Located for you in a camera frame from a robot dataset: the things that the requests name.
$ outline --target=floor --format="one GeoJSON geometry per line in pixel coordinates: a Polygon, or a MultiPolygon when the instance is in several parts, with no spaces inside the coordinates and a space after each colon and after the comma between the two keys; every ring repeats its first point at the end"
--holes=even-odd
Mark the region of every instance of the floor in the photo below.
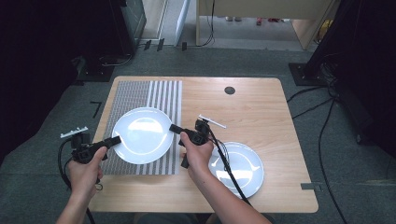
{"type": "MultiPolygon", "coordinates": [[[[152,40],[158,43],[164,38],[165,45],[174,45],[176,41],[177,20],[180,15],[183,0],[144,0],[148,24],[144,31],[142,42],[152,40]],[[157,36],[146,35],[152,30],[157,31],[157,36]]],[[[186,42],[188,46],[195,47],[196,0],[191,0],[188,13],[183,26],[180,39],[181,46],[186,42]]],[[[210,35],[211,17],[201,17],[201,44],[205,43],[210,35]]],[[[262,20],[262,25],[256,25],[256,18],[243,18],[241,21],[226,21],[225,17],[213,18],[214,40],[207,48],[222,49],[269,49],[269,50],[303,50],[291,22],[285,19],[280,22],[262,20]]],[[[317,44],[313,42],[308,51],[315,51],[317,44]]]]}
{"type": "MultiPolygon", "coordinates": [[[[155,38],[157,42],[158,38],[164,38],[165,45],[169,46],[160,51],[139,48],[131,61],[114,69],[113,78],[276,77],[281,81],[287,99],[305,89],[295,86],[288,63],[305,63],[312,53],[301,49],[287,22],[265,21],[262,26],[256,26],[254,18],[244,18],[241,22],[214,18],[216,42],[205,48],[196,48],[195,1],[191,0],[180,39],[189,47],[182,51],[173,47],[182,4],[183,0],[167,2],[160,35],[155,38]],[[241,32],[247,28],[249,35],[241,32]]],[[[202,29],[202,32],[204,29],[208,32],[204,24],[202,29]]],[[[57,152],[63,141],[59,134],[83,125],[89,127],[89,133],[94,136],[104,104],[97,111],[97,104],[90,102],[105,103],[110,87],[111,82],[70,86],[50,111],[40,131],[6,157],[0,167],[0,223],[31,223],[32,220],[35,223],[55,222],[70,195],[57,169],[57,152]]],[[[299,95],[288,103],[290,114],[300,114],[328,97],[325,89],[299,95]]],[[[329,107],[330,104],[320,106],[293,120],[311,181],[322,189],[316,192],[319,210],[313,214],[274,214],[276,223],[345,223],[327,190],[324,171],[334,198],[349,224],[395,223],[396,160],[376,146],[356,143],[355,127],[341,104],[337,103],[332,109],[321,138],[322,160],[319,159],[318,136],[329,107]]],[[[70,151],[64,153],[67,159],[70,151]]],[[[130,224],[134,219],[134,213],[93,215],[96,223],[130,224]]]]}

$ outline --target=black controller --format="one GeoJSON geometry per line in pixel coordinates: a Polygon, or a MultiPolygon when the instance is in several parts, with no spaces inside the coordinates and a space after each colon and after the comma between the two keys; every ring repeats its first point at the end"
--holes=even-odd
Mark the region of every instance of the black controller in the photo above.
{"type": "MultiPolygon", "coordinates": [[[[110,137],[94,144],[85,144],[84,140],[81,139],[83,138],[76,140],[76,142],[73,142],[72,140],[72,145],[76,146],[75,149],[72,151],[72,157],[74,161],[83,164],[89,163],[93,159],[93,156],[100,147],[107,147],[107,149],[109,149],[121,142],[119,136],[113,138],[110,137]]],[[[107,160],[107,154],[102,158],[102,161],[105,160],[107,160]]]]}
{"type": "MultiPolygon", "coordinates": [[[[171,127],[169,128],[169,131],[173,133],[180,134],[181,132],[185,132],[189,136],[190,141],[192,141],[196,146],[201,146],[205,144],[209,140],[208,136],[210,133],[210,127],[207,124],[207,120],[205,119],[196,120],[195,130],[196,131],[192,131],[189,129],[182,129],[176,126],[175,124],[172,124],[171,127]]],[[[184,147],[184,144],[181,140],[178,142],[178,144],[184,147]]],[[[187,155],[184,157],[181,166],[186,169],[189,168],[189,161],[187,160],[187,155]]]]}

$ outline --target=gray carpet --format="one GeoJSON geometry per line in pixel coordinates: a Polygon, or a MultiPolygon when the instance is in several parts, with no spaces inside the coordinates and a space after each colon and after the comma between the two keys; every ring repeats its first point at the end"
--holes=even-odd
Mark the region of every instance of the gray carpet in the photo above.
{"type": "MultiPolygon", "coordinates": [[[[183,38],[189,42],[188,33],[183,38]]],[[[131,61],[116,67],[117,76],[277,77],[287,98],[304,89],[296,87],[288,63],[306,63],[312,52],[296,50],[181,48],[139,49],[131,61]]],[[[61,133],[87,126],[94,135],[111,81],[71,86],[49,113],[40,131],[12,151],[0,168],[0,223],[53,223],[69,192],[58,174],[57,152],[61,133]],[[93,118],[97,105],[103,102],[93,118]]],[[[290,113],[297,115],[328,99],[320,89],[295,97],[290,113]]],[[[314,214],[273,214],[276,223],[343,223],[326,189],[318,158],[318,135],[330,104],[294,120],[319,209],[314,214]]],[[[356,131],[342,105],[335,104],[322,136],[323,166],[334,198],[347,223],[394,223],[396,220],[396,160],[376,146],[356,144],[356,131]]],[[[93,213],[97,223],[132,223],[131,213],[93,213]]]]}

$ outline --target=hand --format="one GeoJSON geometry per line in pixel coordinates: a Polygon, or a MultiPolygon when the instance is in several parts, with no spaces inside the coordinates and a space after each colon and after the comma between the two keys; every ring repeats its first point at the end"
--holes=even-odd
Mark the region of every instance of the hand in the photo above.
{"type": "Polygon", "coordinates": [[[106,152],[106,147],[100,147],[88,164],[70,161],[67,165],[70,171],[72,194],[85,203],[96,193],[95,183],[97,178],[101,179],[103,177],[103,172],[99,164],[106,155],[106,152]]]}
{"type": "Polygon", "coordinates": [[[181,141],[187,149],[187,159],[189,160],[189,175],[193,177],[199,172],[209,172],[208,164],[213,151],[213,143],[207,141],[201,146],[196,146],[191,142],[189,136],[182,132],[180,134],[181,141]]]}

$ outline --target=black circular marker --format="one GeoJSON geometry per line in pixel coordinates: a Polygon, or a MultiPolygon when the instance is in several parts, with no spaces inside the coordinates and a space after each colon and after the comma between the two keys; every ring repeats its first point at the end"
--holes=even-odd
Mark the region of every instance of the black circular marker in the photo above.
{"type": "Polygon", "coordinates": [[[235,89],[234,89],[233,87],[226,87],[226,88],[224,89],[224,91],[225,91],[225,93],[227,93],[227,94],[229,94],[229,95],[232,95],[232,94],[235,93],[235,89]]]}

